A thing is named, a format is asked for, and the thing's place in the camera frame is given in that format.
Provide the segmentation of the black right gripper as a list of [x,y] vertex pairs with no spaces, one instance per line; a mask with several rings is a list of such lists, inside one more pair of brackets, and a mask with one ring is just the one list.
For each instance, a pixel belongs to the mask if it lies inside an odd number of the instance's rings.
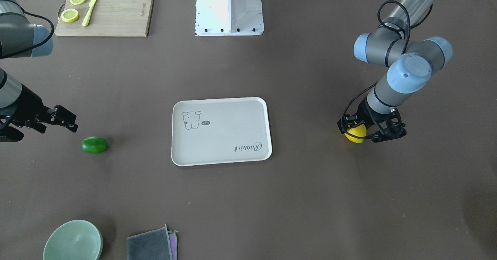
[[64,106],[54,106],[49,109],[44,106],[37,94],[23,85],[19,98],[10,106],[1,109],[1,119],[5,122],[1,122],[0,141],[21,141],[24,134],[16,127],[26,127],[45,133],[47,127],[43,124],[43,120],[47,115],[50,119],[49,124],[63,126],[73,133],[78,130],[77,116],[73,112]]

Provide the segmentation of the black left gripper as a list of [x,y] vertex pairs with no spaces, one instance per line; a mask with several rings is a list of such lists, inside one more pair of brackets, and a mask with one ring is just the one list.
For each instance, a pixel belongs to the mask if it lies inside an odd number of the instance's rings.
[[359,124],[364,124],[367,129],[372,126],[378,128],[378,131],[371,135],[370,140],[374,143],[399,139],[407,134],[397,109],[394,108],[387,114],[377,113],[369,106],[367,98],[361,101],[355,114],[343,114],[337,122],[341,134],[347,132],[346,127],[357,127]]

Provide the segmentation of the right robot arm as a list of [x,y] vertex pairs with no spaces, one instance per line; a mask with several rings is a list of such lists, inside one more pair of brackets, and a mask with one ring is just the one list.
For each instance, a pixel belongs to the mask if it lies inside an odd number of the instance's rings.
[[[50,29],[32,24],[27,11],[16,0],[1,0],[0,39],[1,58],[35,58],[52,52]],[[5,70],[0,71],[1,142],[21,141],[26,127],[43,134],[46,125],[62,126],[76,132],[76,115],[63,106],[49,108],[27,86]]]

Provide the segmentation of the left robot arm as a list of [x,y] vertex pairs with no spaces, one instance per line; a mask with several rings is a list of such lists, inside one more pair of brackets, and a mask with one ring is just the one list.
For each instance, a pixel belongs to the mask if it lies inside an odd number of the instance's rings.
[[451,44],[442,37],[411,41],[411,33],[429,16],[435,0],[388,0],[377,12],[374,33],[360,35],[354,55],[360,61],[387,67],[378,82],[361,92],[365,95],[354,114],[343,112],[337,122],[349,141],[375,143],[406,135],[399,106],[421,90],[450,61]]

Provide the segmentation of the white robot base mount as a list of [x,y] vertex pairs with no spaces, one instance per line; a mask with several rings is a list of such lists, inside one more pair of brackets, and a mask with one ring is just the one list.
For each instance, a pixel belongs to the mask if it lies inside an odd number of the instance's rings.
[[264,33],[262,0],[196,0],[196,36],[258,36]]

